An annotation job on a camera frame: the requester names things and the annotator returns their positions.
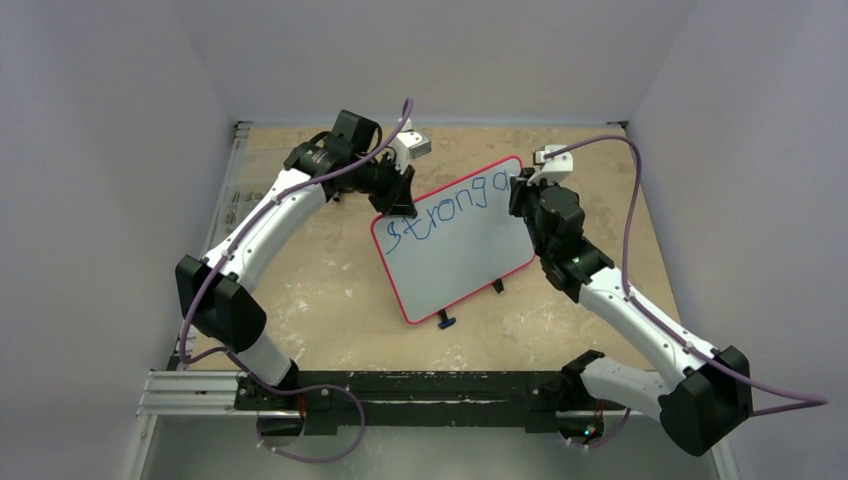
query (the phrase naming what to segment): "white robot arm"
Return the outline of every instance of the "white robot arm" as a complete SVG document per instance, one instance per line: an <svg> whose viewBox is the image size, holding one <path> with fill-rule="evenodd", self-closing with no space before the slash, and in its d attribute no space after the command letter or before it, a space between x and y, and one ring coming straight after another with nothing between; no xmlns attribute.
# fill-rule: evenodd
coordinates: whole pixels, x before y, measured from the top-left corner
<svg viewBox="0 0 848 480"><path fill-rule="evenodd" d="M251 293L289 237L341 193L366 193L374 208L384 214L417 215L410 191L415 170L409 161L430 152L430 139L414 130L408 118L401 119L399 127L379 161L375 158L350 173L281 197L292 187L357 161L368 152L375 134L380 143L379 125L342 111L331 132L322 132L292 151L268 193L235 231L204 258L197 260L187 255L177 265L180 303L183 316L187 316L203 281L226 257L202 295L193 323L268 384L285 386L286 377L290 372L296 374L297 366L269 338L265 313ZM231 242L240 238L245 229L243 238L232 248Z"/></svg>
<svg viewBox="0 0 848 480"><path fill-rule="evenodd" d="M712 363L747 377L748 360L734 347L719 351L622 283L621 270L583 236L578 195L560 186L573 164L569 153L556 155L562 147L544 147L535 157L539 171L527 168L511 179L510 214L524 219L554 288L597 313L656 368L635 369L589 351L563 370L570 389L656 419L678 446L701 455L752 413L750 385Z"/></svg>

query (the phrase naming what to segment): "whiteboard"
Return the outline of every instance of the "whiteboard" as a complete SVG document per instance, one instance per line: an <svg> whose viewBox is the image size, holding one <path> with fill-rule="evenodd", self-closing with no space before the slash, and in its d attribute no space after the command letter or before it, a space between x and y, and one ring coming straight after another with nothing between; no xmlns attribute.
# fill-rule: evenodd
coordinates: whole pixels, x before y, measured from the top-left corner
<svg viewBox="0 0 848 480"><path fill-rule="evenodd" d="M371 235L408 323L419 323L529 264L524 221L509 215L507 157L415 199L414 219L378 216Z"/></svg>

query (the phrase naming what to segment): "whiteboard stand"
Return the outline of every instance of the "whiteboard stand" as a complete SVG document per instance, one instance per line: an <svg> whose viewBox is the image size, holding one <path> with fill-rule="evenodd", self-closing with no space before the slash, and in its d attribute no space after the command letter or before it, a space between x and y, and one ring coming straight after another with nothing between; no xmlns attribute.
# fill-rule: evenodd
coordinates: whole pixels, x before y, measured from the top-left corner
<svg viewBox="0 0 848 480"><path fill-rule="evenodd" d="M492 283L492 287L495 289L496 292L498 292L498 295L500 295L504 290L503 278L495 280ZM443 308L439 310L439 328L444 330L453 325L454 323L456 323L456 317L449 317L447 309Z"/></svg>

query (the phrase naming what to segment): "wooden table surface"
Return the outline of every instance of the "wooden table surface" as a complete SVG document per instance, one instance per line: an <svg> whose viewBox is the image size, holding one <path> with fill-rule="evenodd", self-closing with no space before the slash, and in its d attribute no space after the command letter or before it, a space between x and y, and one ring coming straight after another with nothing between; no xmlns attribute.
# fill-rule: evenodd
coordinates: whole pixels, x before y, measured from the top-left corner
<svg viewBox="0 0 848 480"><path fill-rule="evenodd" d="M414 161L419 196L508 155L525 164L545 144L568 144L617 128L427 128L432 153ZM256 127L235 180L269 185L283 160L318 128ZM565 185L586 212L587 238L621 262L624 221L634 169L622 142L573 152ZM309 218L271 262L254 296L268 314L267 329L301 369L308 370L558 370L587 349L650 368L644 358L595 314L575 305L545 279L538 260L493 289L451 308L457 323L438 318L408 325L401 315L369 227L376 213L364 195L346 195ZM671 317L677 310L644 200L631 233L631 280ZM215 343L199 338L195 351ZM193 369L232 370L221 355Z"/></svg>

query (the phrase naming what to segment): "white enclosure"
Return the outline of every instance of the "white enclosure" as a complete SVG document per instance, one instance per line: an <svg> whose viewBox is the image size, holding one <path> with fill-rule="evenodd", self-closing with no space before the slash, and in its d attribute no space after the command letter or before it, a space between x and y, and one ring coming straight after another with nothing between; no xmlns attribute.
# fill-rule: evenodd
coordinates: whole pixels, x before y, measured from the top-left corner
<svg viewBox="0 0 848 480"><path fill-rule="evenodd" d="M846 21L843 0L4 2L0 478L116 478L234 120L407 95L421 121L629 120L682 322L831 399L734 432L742 478L848 476Z"/></svg>

